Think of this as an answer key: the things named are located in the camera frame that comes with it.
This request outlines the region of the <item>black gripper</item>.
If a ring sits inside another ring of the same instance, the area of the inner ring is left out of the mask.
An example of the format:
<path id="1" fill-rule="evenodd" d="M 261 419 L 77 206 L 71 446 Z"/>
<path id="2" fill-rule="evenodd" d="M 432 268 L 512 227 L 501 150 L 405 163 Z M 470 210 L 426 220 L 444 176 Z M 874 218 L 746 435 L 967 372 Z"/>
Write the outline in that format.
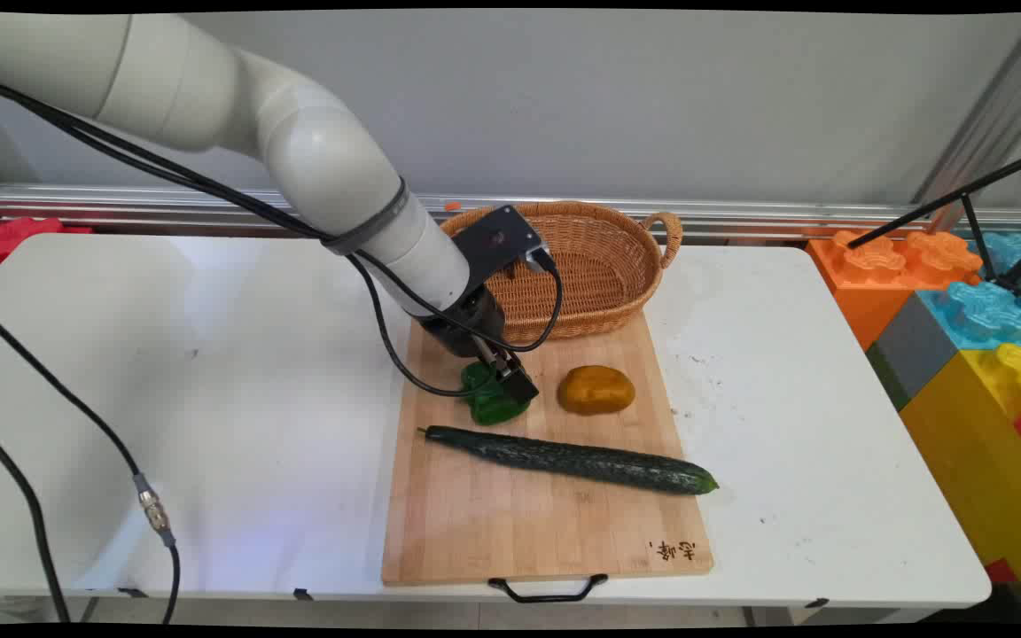
<path id="1" fill-rule="evenodd" d="M 475 372 L 474 392 L 501 392 L 516 403 L 530 403 L 539 395 L 534 381 L 528 376 L 515 352 L 499 345 L 503 342 L 505 312 L 495 295 L 485 285 L 479 285 L 461 296 L 454 306 L 443 314 L 455 320 L 451 323 L 442 316 L 420 318 L 423 330 L 428 331 L 443 347 L 457 358 L 477 358 L 482 373 Z"/>

